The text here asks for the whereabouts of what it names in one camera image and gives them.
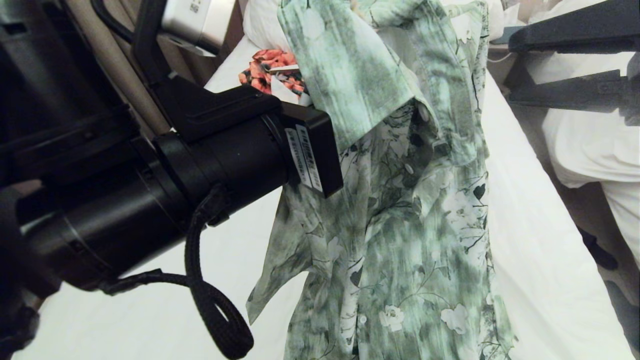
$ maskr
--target barcode label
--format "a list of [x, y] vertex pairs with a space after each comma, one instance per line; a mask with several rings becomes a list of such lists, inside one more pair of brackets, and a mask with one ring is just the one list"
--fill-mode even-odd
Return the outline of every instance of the barcode label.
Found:
[[311, 183], [314, 185], [316, 190], [322, 192], [322, 183], [320, 182], [320, 174], [318, 173], [318, 167], [316, 165], [316, 157], [311, 149], [309, 133], [307, 132], [307, 129], [301, 125], [296, 125], [296, 129], [298, 129], [298, 136], [300, 138], [300, 143], [302, 144], [302, 153], [305, 155], [305, 159], [307, 161], [307, 168], [309, 170], [308, 172], [311, 178]]
[[300, 175], [300, 181], [307, 187], [313, 189], [311, 180], [309, 179], [309, 172], [307, 170], [307, 162], [300, 146], [300, 139], [298, 138], [298, 132], [295, 129], [285, 129], [287, 133], [287, 139], [289, 139], [289, 148], [291, 150], [291, 156], [293, 156], [293, 162], [298, 169], [298, 175]]

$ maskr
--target green floral shirt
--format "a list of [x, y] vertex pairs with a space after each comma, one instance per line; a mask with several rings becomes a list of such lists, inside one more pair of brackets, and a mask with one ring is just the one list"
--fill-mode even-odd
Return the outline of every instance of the green floral shirt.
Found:
[[287, 359], [509, 359], [480, 126], [486, 5], [283, 0], [279, 18], [333, 120], [344, 189], [284, 188], [250, 321], [309, 272]]

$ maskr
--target white bedsheet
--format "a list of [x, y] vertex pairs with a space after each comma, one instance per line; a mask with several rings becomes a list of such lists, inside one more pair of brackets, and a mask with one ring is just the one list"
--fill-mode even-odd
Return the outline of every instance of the white bedsheet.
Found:
[[[206, 88], [239, 84], [258, 49], [246, 38]], [[483, 127], [491, 152], [490, 231], [500, 289], [520, 339], [514, 360], [633, 360], [596, 265], [511, 110], [487, 79]], [[280, 190], [202, 236], [205, 279], [245, 314], [260, 276]], [[140, 270], [184, 273], [183, 245]], [[252, 326], [247, 359], [282, 359], [305, 274], [287, 283]], [[71, 286], [47, 300], [36, 340], [16, 360], [223, 359], [189, 291], [154, 284], [108, 297]]]

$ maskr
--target camera strap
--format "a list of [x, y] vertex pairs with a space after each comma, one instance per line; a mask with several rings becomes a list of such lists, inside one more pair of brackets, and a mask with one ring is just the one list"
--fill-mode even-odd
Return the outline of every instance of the camera strap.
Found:
[[253, 347], [251, 330], [231, 300], [204, 281], [200, 268], [200, 233], [208, 221], [218, 216], [229, 204], [224, 187], [216, 184], [194, 211], [184, 249], [186, 275], [166, 274], [156, 269], [104, 282], [100, 289], [108, 295], [116, 295], [153, 282], [186, 286], [191, 290], [200, 317], [220, 352], [228, 359], [241, 359]]

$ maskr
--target white device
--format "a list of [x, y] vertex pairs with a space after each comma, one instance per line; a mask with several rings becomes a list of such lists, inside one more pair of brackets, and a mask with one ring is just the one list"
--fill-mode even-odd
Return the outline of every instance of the white device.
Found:
[[227, 35], [236, 0], [167, 0], [162, 30], [171, 41], [204, 56], [215, 56]]

